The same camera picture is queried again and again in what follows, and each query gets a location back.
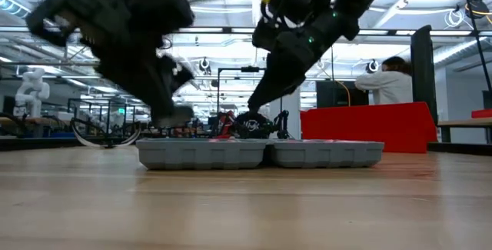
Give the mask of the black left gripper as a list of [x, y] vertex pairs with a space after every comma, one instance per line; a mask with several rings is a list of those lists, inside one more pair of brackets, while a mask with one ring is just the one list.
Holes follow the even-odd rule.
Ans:
[[[35, 36], [64, 46], [75, 29], [106, 65], [106, 78], [150, 107], [158, 128], [183, 125], [194, 117], [173, 94], [194, 78], [188, 67], [158, 57], [164, 35], [192, 25], [188, 0], [41, 0], [25, 19]], [[133, 53], [133, 63], [122, 53]]]

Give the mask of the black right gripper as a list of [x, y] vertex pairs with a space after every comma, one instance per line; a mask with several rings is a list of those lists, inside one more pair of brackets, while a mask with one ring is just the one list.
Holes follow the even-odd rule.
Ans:
[[248, 99], [250, 112], [292, 94], [305, 73], [341, 37], [353, 40], [360, 32], [358, 19], [335, 10], [310, 15], [300, 27], [288, 28], [264, 19], [257, 24], [252, 45], [269, 52], [267, 68]]

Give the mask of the grey plastic tool case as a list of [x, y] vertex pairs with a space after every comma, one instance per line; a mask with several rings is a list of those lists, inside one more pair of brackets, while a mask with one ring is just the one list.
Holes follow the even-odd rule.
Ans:
[[237, 170], [269, 160], [282, 168], [364, 168], [379, 163], [384, 143], [296, 143], [296, 139], [145, 138], [136, 141], [139, 162], [150, 170]]

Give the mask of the red plastic bin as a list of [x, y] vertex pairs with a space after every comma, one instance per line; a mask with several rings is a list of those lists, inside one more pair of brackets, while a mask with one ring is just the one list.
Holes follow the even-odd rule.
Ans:
[[385, 152], [427, 152], [437, 141], [437, 126], [427, 104], [355, 105], [314, 108], [300, 114], [304, 139], [372, 141]]

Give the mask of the white round pillar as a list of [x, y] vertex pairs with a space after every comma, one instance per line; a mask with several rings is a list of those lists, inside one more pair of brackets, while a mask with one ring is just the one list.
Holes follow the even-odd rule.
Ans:
[[269, 119], [274, 119], [281, 111], [288, 110], [287, 130], [291, 137], [301, 138], [301, 90], [297, 88], [292, 94], [276, 99], [269, 104]]

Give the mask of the person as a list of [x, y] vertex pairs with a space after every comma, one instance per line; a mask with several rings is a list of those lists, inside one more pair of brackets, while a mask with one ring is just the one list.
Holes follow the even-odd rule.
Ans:
[[234, 131], [239, 138], [269, 138], [269, 120], [257, 112], [244, 112], [234, 119]]
[[354, 85], [359, 90], [372, 92], [375, 105], [414, 101], [411, 63], [399, 56], [385, 59], [375, 73], [358, 76]]

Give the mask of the wooden side table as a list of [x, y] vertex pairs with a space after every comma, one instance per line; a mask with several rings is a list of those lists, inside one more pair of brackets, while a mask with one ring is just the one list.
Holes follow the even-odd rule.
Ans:
[[492, 118], [471, 118], [466, 120], [442, 121], [437, 124], [443, 143], [451, 143], [451, 128], [484, 128], [487, 144], [492, 144]]

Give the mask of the thin black slanted pole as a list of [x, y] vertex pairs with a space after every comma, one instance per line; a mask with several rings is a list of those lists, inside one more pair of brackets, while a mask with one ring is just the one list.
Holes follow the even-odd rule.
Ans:
[[474, 11], [472, 9], [472, 5], [471, 5], [470, 0], [466, 0], [466, 6], [468, 7], [468, 11], [469, 11], [470, 19], [471, 19], [471, 24], [472, 24], [471, 34], [475, 38], [475, 41], [476, 41], [477, 51], [478, 51], [478, 55], [480, 57], [481, 67], [484, 71], [484, 77], [486, 79], [487, 89], [488, 89], [489, 93], [492, 94], [492, 81], [490, 80], [490, 76], [489, 76], [489, 73], [487, 70], [487, 63], [485, 62], [484, 52], [483, 52], [483, 49], [481, 47], [481, 42], [480, 42], [479, 31], [477, 29], [477, 25], [476, 25], [475, 18], [474, 18]]

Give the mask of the black background frame stand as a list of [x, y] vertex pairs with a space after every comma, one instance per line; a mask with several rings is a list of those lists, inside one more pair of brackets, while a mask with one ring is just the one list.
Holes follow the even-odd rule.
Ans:
[[[217, 114], [220, 112], [220, 98], [221, 98], [221, 73], [223, 71], [238, 71], [238, 72], [245, 72], [245, 73], [258, 73], [258, 72], [265, 72], [266, 71], [266, 68], [261, 68], [261, 67], [257, 67], [257, 66], [252, 66], [252, 65], [249, 65], [249, 66], [244, 66], [244, 67], [240, 67], [240, 68], [218, 68], [218, 75], [217, 75], [217, 98], [216, 98], [216, 107], [217, 107]], [[253, 80], [254, 78], [258, 79], [258, 80], [262, 80], [263, 76], [262, 77], [251, 77], [250, 79]], [[239, 80], [241, 79], [241, 77], [233, 77], [233, 80]], [[258, 113], [258, 110], [259, 108], [249, 108], [249, 111], [250, 112], [256, 112]]]

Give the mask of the black upright post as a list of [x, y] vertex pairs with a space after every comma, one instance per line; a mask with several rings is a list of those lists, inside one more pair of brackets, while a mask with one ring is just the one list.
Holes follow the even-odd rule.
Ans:
[[435, 125], [438, 123], [435, 91], [432, 28], [425, 25], [411, 36], [411, 69], [414, 102], [424, 102]]

